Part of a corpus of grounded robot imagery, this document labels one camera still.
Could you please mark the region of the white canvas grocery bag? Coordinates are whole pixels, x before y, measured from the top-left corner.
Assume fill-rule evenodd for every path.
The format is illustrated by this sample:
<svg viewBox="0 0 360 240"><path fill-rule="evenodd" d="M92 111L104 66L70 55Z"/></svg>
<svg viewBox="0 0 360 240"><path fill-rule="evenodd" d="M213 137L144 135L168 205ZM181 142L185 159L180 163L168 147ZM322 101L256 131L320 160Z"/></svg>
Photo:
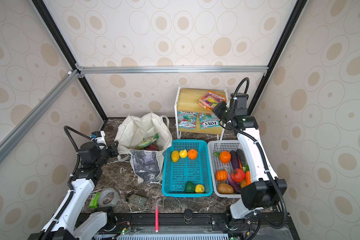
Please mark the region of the white canvas grocery bag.
<svg viewBox="0 0 360 240"><path fill-rule="evenodd" d="M138 182L163 180L164 153L172 146L170 121L154 113L142 117L128 116L118 127L115 141L120 155L130 157Z"/></svg>

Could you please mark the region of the green snack packet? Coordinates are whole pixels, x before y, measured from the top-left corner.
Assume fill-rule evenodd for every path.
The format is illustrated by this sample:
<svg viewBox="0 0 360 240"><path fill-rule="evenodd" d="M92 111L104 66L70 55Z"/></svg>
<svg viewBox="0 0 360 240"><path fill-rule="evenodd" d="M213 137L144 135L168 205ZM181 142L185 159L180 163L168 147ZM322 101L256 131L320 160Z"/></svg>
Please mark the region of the green snack packet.
<svg viewBox="0 0 360 240"><path fill-rule="evenodd" d="M154 136L149 137L149 138L143 140L143 141L136 147L136 150L143 150L143 149L145 149L148 145L154 144L158 139L159 139L159 134L155 134Z"/></svg>

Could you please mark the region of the pink dragon fruit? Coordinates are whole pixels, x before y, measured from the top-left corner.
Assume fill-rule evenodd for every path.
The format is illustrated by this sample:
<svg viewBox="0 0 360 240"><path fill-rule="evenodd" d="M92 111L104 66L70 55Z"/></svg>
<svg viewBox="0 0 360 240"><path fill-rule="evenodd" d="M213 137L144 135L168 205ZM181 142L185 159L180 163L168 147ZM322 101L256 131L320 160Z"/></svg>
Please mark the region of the pink dragon fruit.
<svg viewBox="0 0 360 240"><path fill-rule="evenodd" d="M158 147L154 144L150 144L145 148L146 151L159 151Z"/></svg>

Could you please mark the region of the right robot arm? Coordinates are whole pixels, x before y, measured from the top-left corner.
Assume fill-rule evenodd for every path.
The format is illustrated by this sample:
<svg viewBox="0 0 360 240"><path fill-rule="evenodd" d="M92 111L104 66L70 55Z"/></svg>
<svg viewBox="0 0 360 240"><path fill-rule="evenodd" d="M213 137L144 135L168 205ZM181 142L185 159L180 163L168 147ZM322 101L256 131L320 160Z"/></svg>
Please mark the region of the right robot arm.
<svg viewBox="0 0 360 240"><path fill-rule="evenodd" d="M221 102L213 109L225 127L237 134L249 165L251 183L240 190L241 198L230 206L229 216L235 220L258 216L270 227L281 229L288 218L283 199L287 183L271 167L261 142L260 127L255 117L248 115L247 99L247 94L233 93L228 104ZM261 210L277 205L281 206L282 217L273 224Z"/></svg>

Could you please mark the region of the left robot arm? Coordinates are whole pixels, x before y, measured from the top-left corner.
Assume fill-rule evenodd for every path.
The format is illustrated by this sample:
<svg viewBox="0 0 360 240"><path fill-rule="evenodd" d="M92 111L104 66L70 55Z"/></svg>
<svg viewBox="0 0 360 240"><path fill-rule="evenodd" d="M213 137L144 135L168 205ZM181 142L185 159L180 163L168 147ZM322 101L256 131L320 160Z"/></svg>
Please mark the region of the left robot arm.
<svg viewBox="0 0 360 240"><path fill-rule="evenodd" d="M31 234L29 240L91 240L99 230L111 231L116 227L116 216L111 207L101 207L78 227L77 220L85 202L102 174L102 167L109 158L117 157L118 142L106 146L103 143L90 142L82 145L79 157L89 157L90 149L95 150L92 160L82 163L69 190L56 213L39 233Z"/></svg>

